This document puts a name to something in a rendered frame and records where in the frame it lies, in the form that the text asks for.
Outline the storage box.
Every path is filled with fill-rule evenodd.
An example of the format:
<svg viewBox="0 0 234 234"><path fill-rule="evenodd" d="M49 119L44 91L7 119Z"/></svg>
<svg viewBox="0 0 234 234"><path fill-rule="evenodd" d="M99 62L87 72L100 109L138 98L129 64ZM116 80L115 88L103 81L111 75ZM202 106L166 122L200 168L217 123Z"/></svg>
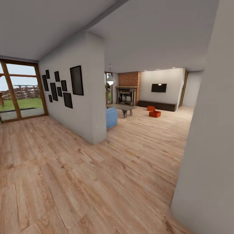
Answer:
<svg viewBox="0 0 234 234"><path fill-rule="evenodd" d="M158 118L158 117L161 116L161 112L155 111L155 110L151 110L151 111L149 111L149 116Z"/></svg>
<svg viewBox="0 0 234 234"><path fill-rule="evenodd" d="M148 107L147 107L147 110L148 110L148 111L155 111L155 109L156 109L156 108L155 108L154 106L148 106Z"/></svg>

